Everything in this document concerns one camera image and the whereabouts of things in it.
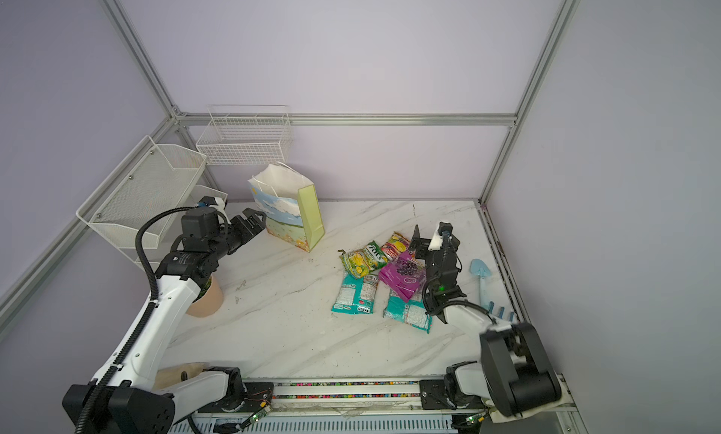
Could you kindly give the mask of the floral paper gift bag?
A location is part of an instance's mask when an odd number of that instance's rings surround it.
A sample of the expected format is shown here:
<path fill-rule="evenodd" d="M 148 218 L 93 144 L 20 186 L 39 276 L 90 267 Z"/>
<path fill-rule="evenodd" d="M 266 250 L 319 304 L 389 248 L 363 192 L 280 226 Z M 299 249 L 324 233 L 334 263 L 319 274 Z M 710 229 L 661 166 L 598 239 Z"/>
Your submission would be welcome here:
<path fill-rule="evenodd" d="M 268 233 L 311 252 L 325 235 L 315 184 L 282 162 L 268 165 L 248 182 L 255 204 L 268 218 Z"/>

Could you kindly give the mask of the purple grape candy bag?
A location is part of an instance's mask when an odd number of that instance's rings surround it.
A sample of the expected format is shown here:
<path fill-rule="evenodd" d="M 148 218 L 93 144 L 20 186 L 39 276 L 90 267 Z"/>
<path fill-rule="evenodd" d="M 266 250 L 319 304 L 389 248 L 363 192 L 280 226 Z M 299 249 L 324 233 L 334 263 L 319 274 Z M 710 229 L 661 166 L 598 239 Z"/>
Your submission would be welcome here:
<path fill-rule="evenodd" d="M 405 251 L 380 270 L 379 280 L 408 303 L 426 282 L 424 263 Z"/>

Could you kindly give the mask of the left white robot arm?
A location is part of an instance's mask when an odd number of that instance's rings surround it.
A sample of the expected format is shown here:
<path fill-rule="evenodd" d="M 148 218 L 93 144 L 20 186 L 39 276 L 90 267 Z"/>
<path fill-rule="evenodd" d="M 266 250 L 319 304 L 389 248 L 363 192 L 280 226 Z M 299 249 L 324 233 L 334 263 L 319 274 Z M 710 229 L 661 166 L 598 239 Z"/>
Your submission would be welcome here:
<path fill-rule="evenodd" d="M 153 267 L 143 237 L 154 224 L 179 212 L 181 234 L 159 266 Z M 227 218 L 201 202 L 154 215 L 138 229 L 134 247 L 149 295 L 124 338 L 87 384 L 74 384 L 62 406 L 78 433 L 166 433 L 196 411 L 215 405 L 236 411 L 247 390 L 238 368 L 209 366 L 199 374 L 155 389 L 170 340 L 219 262 L 264 231 L 264 212 L 246 209 Z"/>

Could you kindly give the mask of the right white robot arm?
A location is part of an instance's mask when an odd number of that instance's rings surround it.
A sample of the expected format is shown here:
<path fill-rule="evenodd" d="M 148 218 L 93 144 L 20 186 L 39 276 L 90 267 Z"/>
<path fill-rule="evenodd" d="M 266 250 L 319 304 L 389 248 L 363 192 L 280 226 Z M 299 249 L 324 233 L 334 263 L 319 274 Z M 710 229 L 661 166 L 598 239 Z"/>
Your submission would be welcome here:
<path fill-rule="evenodd" d="M 462 271 L 460 240 L 441 222 L 430 238 L 414 228 L 409 249 L 424 263 L 420 287 L 425 313 L 452 325 L 479 344 L 479 358 L 446 368 L 439 403 L 451 410 L 479 403 L 489 413 L 514 421 L 563 403 L 565 392 L 535 327 L 513 323 L 467 299 L 457 284 Z"/>

